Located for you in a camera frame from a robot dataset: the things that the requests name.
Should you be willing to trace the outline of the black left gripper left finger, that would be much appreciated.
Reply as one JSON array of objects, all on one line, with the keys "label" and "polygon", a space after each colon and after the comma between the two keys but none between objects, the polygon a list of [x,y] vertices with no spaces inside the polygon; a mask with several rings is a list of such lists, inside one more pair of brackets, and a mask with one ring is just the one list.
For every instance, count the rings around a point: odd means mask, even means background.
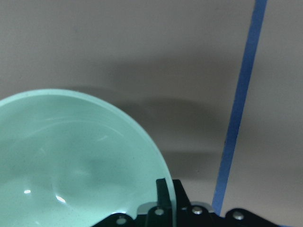
[{"label": "black left gripper left finger", "polygon": [[157,206],[165,209],[171,209],[172,205],[171,205],[166,179],[165,178],[157,179],[156,187],[157,187]]}]

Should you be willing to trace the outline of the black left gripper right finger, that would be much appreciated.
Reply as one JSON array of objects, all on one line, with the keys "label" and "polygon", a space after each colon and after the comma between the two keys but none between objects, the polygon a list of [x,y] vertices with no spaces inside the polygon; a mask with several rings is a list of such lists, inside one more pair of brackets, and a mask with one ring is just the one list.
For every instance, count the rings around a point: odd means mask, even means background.
[{"label": "black left gripper right finger", "polygon": [[187,210],[188,207],[191,206],[191,203],[181,181],[179,179],[174,179],[173,185],[176,194],[177,210]]}]

